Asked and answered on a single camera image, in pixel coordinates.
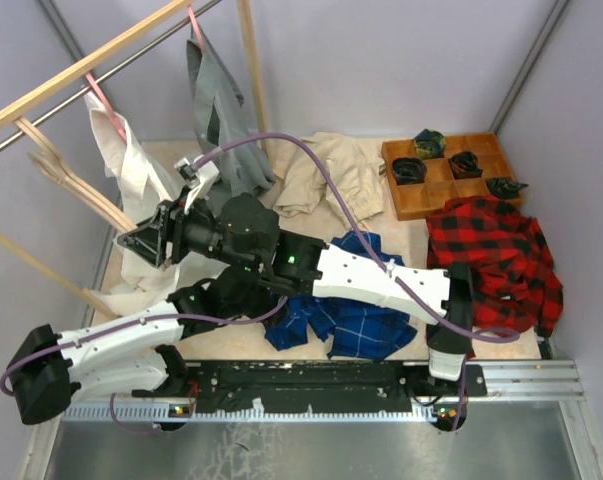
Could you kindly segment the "beige hanger front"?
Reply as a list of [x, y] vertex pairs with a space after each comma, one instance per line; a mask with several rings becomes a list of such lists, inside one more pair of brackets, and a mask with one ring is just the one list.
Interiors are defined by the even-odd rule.
[[125, 233], [135, 228], [135, 224], [114, 203], [76, 175], [61, 157], [44, 151], [29, 152], [28, 157], [44, 176], [69, 191], [118, 232]]

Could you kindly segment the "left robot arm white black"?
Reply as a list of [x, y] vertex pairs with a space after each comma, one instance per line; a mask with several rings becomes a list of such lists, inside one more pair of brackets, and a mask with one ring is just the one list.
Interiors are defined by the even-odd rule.
[[117, 394], [175, 397], [189, 384], [178, 341], [226, 325], [260, 323], [285, 298], [251, 282], [204, 278], [140, 312], [97, 327], [33, 329], [0, 378], [21, 421], [37, 425], [70, 406]]

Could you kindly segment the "blue plaid shirt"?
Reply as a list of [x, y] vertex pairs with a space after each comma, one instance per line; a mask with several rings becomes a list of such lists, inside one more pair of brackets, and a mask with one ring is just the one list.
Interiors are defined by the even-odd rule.
[[282, 319], [265, 327], [265, 339], [278, 351], [308, 343], [312, 329], [331, 340], [327, 356], [384, 360], [417, 336], [410, 316], [389, 308], [341, 298], [298, 295], [287, 301]]

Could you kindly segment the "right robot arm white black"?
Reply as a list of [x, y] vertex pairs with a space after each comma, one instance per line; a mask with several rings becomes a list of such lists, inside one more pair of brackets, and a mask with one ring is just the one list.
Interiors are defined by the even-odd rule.
[[249, 194], [228, 200], [218, 215], [203, 200], [163, 201], [117, 243], [155, 268], [197, 253], [247, 269], [252, 282], [280, 296], [343, 298], [415, 316], [429, 325], [429, 387], [447, 396], [463, 383], [473, 294], [464, 263], [435, 270], [376, 263], [281, 229], [278, 215]]

